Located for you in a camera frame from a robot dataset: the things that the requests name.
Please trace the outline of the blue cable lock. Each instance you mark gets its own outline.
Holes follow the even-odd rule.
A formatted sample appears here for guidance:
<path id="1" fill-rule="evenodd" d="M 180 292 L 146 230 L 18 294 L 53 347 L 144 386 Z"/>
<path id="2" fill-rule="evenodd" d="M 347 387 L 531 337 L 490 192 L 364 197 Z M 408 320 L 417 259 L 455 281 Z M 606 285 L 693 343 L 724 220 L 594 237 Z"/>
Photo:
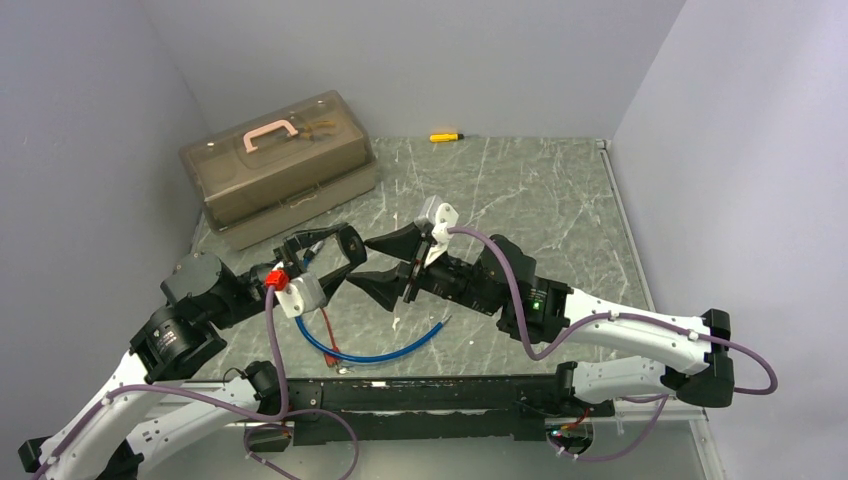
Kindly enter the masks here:
<path id="1" fill-rule="evenodd" d="M 327 245 L 314 259 L 309 271 L 316 275 L 329 273 L 343 265 L 344 258 L 335 246 Z M 450 315 L 448 323 L 424 346 L 400 359 L 368 365 L 352 365 L 349 375 L 427 375 L 446 374 L 452 365 L 457 345 L 467 346 L 462 336 L 457 336 L 461 320 L 456 310 L 446 303 L 420 294 L 414 304 L 398 302 L 396 309 L 384 310 L 367 294 L 349 282 L 342 282 L 337 292 L 324 307 L 331 324 L 333 336 L 341 353 L 353 356 L 378 356 L 411 345 L 437 322 Z M 335 376 L 337 370 L 328 367 L 323 352 L 302 336 L 295 320 L 283 320 L 277 309 L 278 335 L 286 366 L 295 376 Z M 303 316 L 309 332 L 321 343 L 331 346 L 329 334 L 320 312 Z"/>

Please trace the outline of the black padlock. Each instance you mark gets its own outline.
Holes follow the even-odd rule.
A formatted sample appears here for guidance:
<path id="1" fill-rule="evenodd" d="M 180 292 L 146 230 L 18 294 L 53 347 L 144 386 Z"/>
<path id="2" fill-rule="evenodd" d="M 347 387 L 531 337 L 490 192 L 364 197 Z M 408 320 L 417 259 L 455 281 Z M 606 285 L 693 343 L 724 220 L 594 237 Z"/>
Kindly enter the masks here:
<path id="1" fill-rule="evenodd" d="M 367 250 L 358 231 L 352 225 L 343 226 L 336 234 L 337 244 L 352 268 L 367 261 Z"/>

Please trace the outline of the red cable lock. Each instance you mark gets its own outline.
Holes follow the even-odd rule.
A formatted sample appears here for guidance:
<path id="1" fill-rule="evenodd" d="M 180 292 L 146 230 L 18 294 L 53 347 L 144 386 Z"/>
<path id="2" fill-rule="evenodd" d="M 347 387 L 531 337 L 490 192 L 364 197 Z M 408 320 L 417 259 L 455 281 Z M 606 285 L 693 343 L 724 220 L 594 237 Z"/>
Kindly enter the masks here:
<path id="1" fill-rule="evenodd" d="M 332 325 L 331 325 L 329 316 L 327 314 L 327 311 L 324 308 L 322 308 L 321 314 L 322 314 L 324 325 L 325 325 L 325 328 L 326 328 L 326 331 L 327 331 L 328 340 L 330 342 L 329 349 L 332 352 L 339 353 L 340 349 L 339 349 L 338 344 L 336 342 L 335 335 L 334 335 Z M 342 363 L 342 360 L 339 357 L 337 357 L 333 354 L 330 354 L 330 353 L 324 353 L 324 360 L 325 360 L 327 367 L 331 368 L 331 369 L 338 369 L 341 366 L 341 363 Z"/>

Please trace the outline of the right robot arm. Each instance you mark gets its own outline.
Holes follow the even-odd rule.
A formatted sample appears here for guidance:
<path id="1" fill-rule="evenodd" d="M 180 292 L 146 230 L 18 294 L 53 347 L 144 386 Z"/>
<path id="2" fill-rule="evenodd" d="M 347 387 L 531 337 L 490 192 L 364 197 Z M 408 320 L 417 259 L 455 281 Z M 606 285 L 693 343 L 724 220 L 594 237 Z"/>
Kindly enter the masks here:
<path id="1" fill-rule="evenodd" d="M 369 239 L 366 247 L 398 259 L 384 272 L 351 273 L 347 280 L 384 309 L 410 303 L 420 292 L 496 316 L 497 328 L 521 342 L 534 361 L 567 341 L 603 346 L 626 358 L 565 362 L 551 388 L 557 411 L 574 415 L 614 397 L 673 395 L 691 405 L 731 405 L 735 375 L 727 341 L 727 312 L 662 315 L 590 295 L 540 277 L 537 262 L 502 235 L 464 227 L 426 231 L 415 224 Z"/>

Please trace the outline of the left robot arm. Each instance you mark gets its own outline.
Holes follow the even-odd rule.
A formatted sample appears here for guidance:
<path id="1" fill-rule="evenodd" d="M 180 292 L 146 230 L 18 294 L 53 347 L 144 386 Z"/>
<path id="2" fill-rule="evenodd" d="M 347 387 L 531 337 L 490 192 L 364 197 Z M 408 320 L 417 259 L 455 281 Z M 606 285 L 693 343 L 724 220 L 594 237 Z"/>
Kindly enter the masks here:
<path id="1" fill-rule="evenodd" d="M 242 273 L 211 253 L 186 257 L 162 282 L 165 304 L 93 398 L 57 433 L 20 446 L 24 470 L 34 479 L 134 479 L 230 421 L 282 427 L 294 409 L 274 311 L 296 318 L 324 307 L 366 257 L 346 223 L 299 231 L 272 261 Z M 256 315 L 265 318 L 271 359 L 212 393 L 188 389 L 226 348 L 221 331 Z"/>

